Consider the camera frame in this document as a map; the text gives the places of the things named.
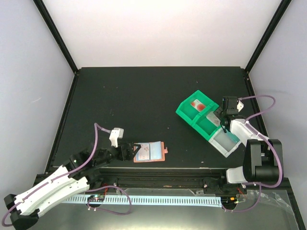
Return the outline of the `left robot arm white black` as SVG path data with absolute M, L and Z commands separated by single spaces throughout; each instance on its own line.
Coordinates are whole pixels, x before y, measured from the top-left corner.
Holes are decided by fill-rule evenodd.
M 27 230 L 67 198 L 82 192 L 99 191 L 103 186 L 100 169 L 112 161 L 131 161 L 140 149 L 140 144 L 123 142 L 117 147 L 94 147 L 91 152 L 84 150 L 71 155 L 64 165 L 28 191 L 19 195 L 9 194 L 4 198 L 8 212 L 2 225 Z M 10 224 L 5 222 L 6 218 L 10 218 Z

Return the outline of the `pink leather card holder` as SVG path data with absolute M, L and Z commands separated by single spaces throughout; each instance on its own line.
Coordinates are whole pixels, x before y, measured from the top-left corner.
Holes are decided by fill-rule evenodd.
M 150 159 L 147 161 L 137 161 L 136 156 L 133 160 L 134 163 L 143 162 L 155 162 L 155 161 L 165 161 L 165 155 L 168 153 L 168 148 L 165 146 L 164 142 L 147 142 L 150 143 Z

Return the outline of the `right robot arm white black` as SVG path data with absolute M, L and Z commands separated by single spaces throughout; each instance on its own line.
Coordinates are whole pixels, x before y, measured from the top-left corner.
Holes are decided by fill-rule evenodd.
M 243 100 L 260 97 L 271 98 L 272 105 L 247 118 L 239 114 L 239 105 Z M 270 139 L 250 124 L 250 119 L 271 110 L 276 99 L 270 95 L 248 97 L 223 97 L 221 106 L 214 114 L 219 118 L 224 132 L 238 137 L 245 146 L 243 165 L 226 170 L 226 176 L 219 179 L 218 187 L 223 193 L 230 193 L 236 184 L 258 185 L 267 188 L 278 187 L 283 180 L 283 164 L 279 158 L 282 144 L 277 139 Z

